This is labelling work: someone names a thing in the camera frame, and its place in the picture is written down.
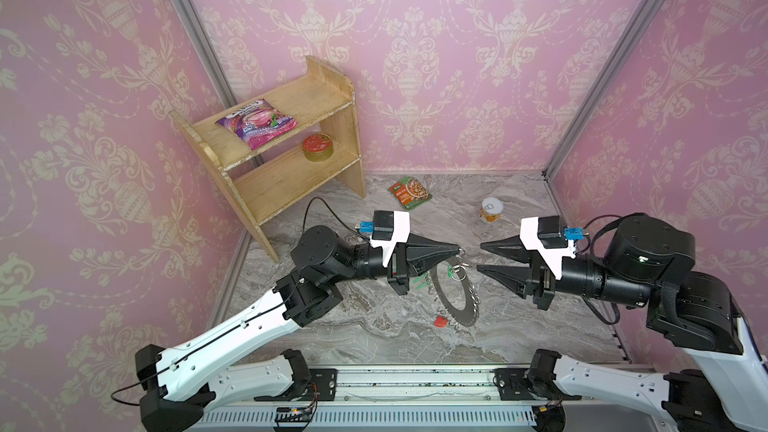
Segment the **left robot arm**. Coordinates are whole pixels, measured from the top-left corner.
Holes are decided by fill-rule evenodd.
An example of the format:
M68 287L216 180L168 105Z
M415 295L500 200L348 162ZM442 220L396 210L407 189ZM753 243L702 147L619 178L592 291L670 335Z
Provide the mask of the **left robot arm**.
M382 245L351 245L327 226L308 229L291 252L293 269L254 303L180 345L150 344L136 353L143 427L185 431L216 408L302 397L312 375L300 351L246 365L241 359L330 312L343 299L343 281L384 278L405 295L410 278L460 252L456 244L413 233Z

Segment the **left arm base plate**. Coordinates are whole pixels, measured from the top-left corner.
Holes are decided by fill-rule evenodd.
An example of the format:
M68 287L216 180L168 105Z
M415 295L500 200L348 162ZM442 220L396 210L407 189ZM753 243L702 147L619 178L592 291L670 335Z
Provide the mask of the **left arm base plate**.
M295 381L285 392L277 396L255 397L255 402L314 400L331 402L336 396L338 370L335 368L310 368L307 378Z

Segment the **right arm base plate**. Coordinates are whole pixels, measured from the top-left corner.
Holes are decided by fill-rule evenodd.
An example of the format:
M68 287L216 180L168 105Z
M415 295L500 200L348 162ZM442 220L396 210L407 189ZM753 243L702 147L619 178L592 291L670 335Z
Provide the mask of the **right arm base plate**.
M537 400L525 375L526 368L503 367L493 370L492 382L502 402Z

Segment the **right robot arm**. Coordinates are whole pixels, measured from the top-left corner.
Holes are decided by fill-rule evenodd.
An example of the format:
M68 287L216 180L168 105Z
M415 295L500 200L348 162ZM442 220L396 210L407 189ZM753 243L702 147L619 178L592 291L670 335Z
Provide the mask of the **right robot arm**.
M645 213L606 214L601 228L569 228L558 216L522 220L516 236L482 244L507 259L478 271L541 310L557 293L614 312L645 309L646 326L694 361L678 373L630 373L559 352L536 351L524 380L544 400L541 430L560 431L564 400L594 397L680 431L763 431L767 360L748 319L719 278L695 268L692 234Z

